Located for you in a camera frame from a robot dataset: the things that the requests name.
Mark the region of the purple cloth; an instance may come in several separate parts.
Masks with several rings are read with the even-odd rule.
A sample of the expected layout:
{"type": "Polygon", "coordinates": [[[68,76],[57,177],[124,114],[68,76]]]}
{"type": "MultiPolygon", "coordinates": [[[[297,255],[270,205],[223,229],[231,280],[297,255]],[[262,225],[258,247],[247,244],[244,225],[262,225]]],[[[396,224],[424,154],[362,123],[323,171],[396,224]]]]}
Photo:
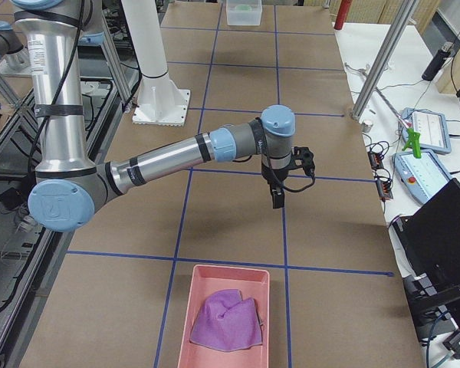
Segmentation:
{"type": "Polygon", "coordinates": [[[244,299],[238,289],[211,294],[199,309],[189,341],[222,352],[261,345],[261,321],[255,299],[244,299]]]}

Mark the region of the pale green bowl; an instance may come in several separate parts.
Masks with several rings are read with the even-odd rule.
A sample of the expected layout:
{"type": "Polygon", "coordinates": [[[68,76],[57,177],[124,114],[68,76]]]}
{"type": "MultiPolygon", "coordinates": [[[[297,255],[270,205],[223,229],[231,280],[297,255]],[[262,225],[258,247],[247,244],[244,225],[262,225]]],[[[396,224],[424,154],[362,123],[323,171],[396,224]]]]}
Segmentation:
{"type": "Polygon", "coordinates": [[[249,12],[252,10],[252,7],[249,4],[237,4],[234,10],[236,12],[249,12]]]}

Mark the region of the translucent white plastic box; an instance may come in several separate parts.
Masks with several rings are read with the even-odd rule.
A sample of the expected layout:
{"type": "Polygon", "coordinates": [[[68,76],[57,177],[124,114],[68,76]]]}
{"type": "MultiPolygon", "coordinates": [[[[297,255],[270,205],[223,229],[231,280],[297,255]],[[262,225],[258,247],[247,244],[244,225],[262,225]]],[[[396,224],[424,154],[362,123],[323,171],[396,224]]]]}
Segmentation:
{"type": "Polygon", "coordinates": [[[227,24],[229,26],[259,26],[261,24],[261,0],[227,0],[225,2],[227,24]],[[251,11],[235,11],[237,4],[249,4],[251,11]]]}

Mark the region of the pink plastic bin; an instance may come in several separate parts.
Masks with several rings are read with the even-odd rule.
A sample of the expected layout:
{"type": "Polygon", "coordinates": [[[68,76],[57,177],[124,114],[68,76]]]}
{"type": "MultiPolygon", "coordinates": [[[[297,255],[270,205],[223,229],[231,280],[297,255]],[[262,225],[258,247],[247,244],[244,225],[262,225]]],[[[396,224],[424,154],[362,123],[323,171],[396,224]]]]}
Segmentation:
{"type": "Polygon", "coordinates": [[[268,367],[270,275],[253,268],[193,268],[179,367],[268,367]]]}

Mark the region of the small metal cylinder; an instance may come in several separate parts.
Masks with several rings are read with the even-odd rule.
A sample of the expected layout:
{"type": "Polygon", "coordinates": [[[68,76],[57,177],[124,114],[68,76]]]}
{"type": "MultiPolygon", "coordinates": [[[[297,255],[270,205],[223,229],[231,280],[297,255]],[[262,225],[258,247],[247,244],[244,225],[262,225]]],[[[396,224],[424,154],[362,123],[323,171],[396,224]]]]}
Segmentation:
{"type": "Polygon", "coordinates": [[[373,128],[373,122],[371,120],[364,120],[361,123],[361,129],[363,133],[369,133],[373,128]]]}

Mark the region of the near blue teach pendant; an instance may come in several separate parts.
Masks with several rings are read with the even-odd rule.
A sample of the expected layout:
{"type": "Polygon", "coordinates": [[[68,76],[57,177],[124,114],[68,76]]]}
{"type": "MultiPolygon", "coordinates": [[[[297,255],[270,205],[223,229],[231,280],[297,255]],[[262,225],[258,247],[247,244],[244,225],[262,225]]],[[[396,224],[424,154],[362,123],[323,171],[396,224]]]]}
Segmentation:
{"type": "Polygon", "coordinates": [[[452,175],[431,149],[422,149],[419,159],[412,153],[396,153],[393,155],[393,164],[410,195],[421,205],[427,203],[452,179],[452,175]]]}

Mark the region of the blue teach pendant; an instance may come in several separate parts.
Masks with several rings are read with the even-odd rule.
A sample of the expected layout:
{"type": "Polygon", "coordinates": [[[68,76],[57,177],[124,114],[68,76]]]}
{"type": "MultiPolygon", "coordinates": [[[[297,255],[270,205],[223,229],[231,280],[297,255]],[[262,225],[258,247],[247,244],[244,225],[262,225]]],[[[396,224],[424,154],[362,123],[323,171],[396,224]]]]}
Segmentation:
{"type": "Polygon", "coordinates": [[[449,154],[452,146],[445,115],[427,109],[405,108],[401,116],[420,133],[421,149],[431,149],[435,153],[449,154]]]}
{"type": "Polygon", "coordinates": [[[393,164],[410,195],[421,205],[427,203],[452,179],[452,175],[431,149],[422,149],[419,159],[412,153],[396,153],[393,155],[393,164]]]}

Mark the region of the far blue teach pendant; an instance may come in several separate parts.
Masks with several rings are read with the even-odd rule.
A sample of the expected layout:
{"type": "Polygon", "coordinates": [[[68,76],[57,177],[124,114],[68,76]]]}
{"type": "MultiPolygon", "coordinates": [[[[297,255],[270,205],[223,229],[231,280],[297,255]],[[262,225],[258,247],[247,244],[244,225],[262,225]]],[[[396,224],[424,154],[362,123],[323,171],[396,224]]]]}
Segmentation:
{"type": "Polygon", "coordinates": [[[452,146],[445,115],[427,109],[405,108],[401,116],[420,133],[421,149],[431,149],[435,153],[449,154],[452,146]]]}

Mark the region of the black monitor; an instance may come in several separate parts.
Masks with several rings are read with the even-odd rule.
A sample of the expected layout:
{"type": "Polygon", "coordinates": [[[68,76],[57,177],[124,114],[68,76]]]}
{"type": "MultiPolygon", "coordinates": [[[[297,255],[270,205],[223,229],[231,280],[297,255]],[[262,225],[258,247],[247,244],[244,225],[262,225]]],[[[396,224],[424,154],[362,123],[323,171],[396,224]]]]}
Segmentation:
{"type": "Polygon", "coordinates": [[[445,306],[460,329],[460,182],[451,179],[393,227],[419,277],[404,279],[411,313],[420,316],[445,306]]]}

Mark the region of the red cylinder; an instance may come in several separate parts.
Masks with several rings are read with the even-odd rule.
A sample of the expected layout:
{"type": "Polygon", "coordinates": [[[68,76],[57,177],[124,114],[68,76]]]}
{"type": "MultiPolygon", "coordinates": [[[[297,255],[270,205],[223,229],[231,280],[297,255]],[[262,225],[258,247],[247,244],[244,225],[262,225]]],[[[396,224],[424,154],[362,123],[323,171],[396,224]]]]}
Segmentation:
{"type": "Polygon", "coordinates": [[[341,30],[343,28],[343,24],[345,23],[350,7],[353,3],[353,0],[342,0],[340,2],[339,9],[337,11],[336,19],[334,22],[334,29],[341,30]]]}

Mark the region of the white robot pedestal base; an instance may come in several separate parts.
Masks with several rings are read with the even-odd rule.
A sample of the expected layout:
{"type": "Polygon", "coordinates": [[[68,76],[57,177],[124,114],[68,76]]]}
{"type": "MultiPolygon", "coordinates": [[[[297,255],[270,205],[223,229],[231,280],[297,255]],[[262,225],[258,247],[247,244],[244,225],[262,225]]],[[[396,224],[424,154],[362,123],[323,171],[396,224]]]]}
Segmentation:
{"type": "Polygon", "coordinates": [[[182,126],[191,92],[179,89],[169,76],[156,3],[126,0],[122,6],[141,73],[133,122],[182,126]]]}

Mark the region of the green handled reacher grabber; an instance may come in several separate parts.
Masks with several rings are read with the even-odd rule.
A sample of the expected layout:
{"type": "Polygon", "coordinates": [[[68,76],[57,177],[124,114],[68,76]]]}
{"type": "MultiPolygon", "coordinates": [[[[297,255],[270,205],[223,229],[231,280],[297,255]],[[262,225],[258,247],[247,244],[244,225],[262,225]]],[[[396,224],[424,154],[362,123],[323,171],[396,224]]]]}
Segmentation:
{"type": "Polygon", "coordinates": [[[421,148],[420,148],[420,133],[416,132],[413,127],[412,123],[408,122],[406,119],[402,118],[402,115],[396,110],[396,108],[388,101],[386,96],[380,91],[378,87],[374,87],[373,90],[380,96],[383,102],[387,105],[387,107],[392,111],[394,116],[396,117],[397,121],[402,126],[402,130],[408,134],[408,139],[402,148],[403,151],[410,148],[412,150],[412,154],[415,158],[420,159],[422,157],[421,148]]]}

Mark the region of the aluminium frame post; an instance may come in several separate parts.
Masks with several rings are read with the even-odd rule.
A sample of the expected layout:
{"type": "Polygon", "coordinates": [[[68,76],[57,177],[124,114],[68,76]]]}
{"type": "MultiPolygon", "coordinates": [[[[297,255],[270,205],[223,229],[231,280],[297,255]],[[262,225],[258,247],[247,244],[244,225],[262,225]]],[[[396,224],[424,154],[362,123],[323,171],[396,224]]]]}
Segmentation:
{"type": "Polygon", "coordinates": [[[412,17],[413,12],[418,6],[418,0],[404,0],[399,7],[399,10],[390,25],[389,30],[386,33],[386,37],[380,46],[380,49],[376,55],[370,72],[366,77],[365,83],[360,91],[356,103],[351,111],[351,117],[354,120],[359,120],[366,105],[372,97],[373,91],[375,90],[383,72],[385,66],[388,64],[392,53],[394,52],[399,39],[409,23],[409,19],[412,17]]]}

